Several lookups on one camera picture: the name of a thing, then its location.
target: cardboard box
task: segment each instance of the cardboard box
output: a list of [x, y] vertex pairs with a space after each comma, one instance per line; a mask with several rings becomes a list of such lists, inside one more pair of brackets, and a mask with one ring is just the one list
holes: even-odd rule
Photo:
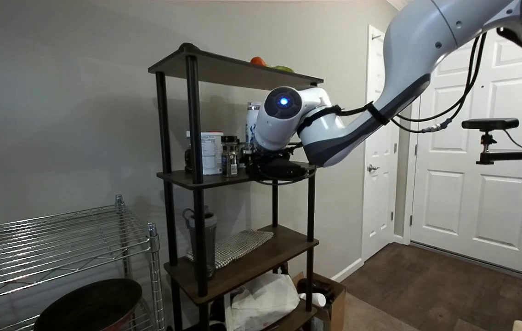
[[[294, 286], [297, 287], [297, 282], [303, 278], [305, 278], [303, 273], [292, 277]], [[316, 273], [313, 274], [313, 278], [331, 285], [335, 292], [335, 301], [333, 301], [330, 309], [314, 305], [318, 310], [316, 318], [324, 322], [324, 331], [343, 331], [343, 327], [345, 327], [345, 294], [347, 293], [347, 287]]]

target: wire shelf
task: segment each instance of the wire shelf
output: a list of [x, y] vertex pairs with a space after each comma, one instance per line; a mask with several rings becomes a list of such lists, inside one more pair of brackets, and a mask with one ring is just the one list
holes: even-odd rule
[[[154, 315], [142, 300], [127, 330], [162, 330], [158, 240], [154, 224], [141, 225], [121, 195], [116, 196], [115, 205], [0, 224], [0, 297], [117, 261], [125, 276], [132, 278], [131, 257], [143, 254], [148, 261]], [[32, 331], [38, 316], [0, 331]]]

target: frying pan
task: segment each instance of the frying pan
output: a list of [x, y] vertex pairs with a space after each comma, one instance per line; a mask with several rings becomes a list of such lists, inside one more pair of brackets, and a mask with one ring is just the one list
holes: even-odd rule
[[142, 297], [139, 283], [107, 279], [79, 287], [53, 302], [34, 331], [119, 331]]

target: door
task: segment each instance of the door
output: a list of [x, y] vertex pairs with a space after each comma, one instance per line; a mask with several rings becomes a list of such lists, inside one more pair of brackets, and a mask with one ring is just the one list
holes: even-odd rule
[[[376, 100], [383, 90], [384, 33], [369, 27], [367, 101]], [[393, 239], [396, 204], [398, 127], [389, 125], [365, 141], [363, 181], [363, 241], [361, 258], [372, 257]]]
[[[433, 73], [421, 96], [420, 117], [460, 98], [471, 44]], [[520, 126], [510, 132], [522, 145], [522, 48], [492, 31], [480, 66], [475, 87], [448, 129], [419, 135], [411, 239], [522, 272], [522, 161], [477, 165], [481, 132], [461, 128], [465, 119], [517, 117]], [[490, 151], [521, 150], [504, 132], [492, 134], [498, 144]]]

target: dish towel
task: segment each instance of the dish towel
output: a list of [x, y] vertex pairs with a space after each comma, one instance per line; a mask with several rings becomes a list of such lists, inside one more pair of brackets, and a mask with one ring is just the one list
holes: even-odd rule
[[[232, 237], [219, 240], [215, 245], [216, 268], [227, 266], [231, 261], [249, 254], [273, 237], [273, 232], [245, 230]], [[193, 262], [193, 252], [187, 254], [187, 259]]]

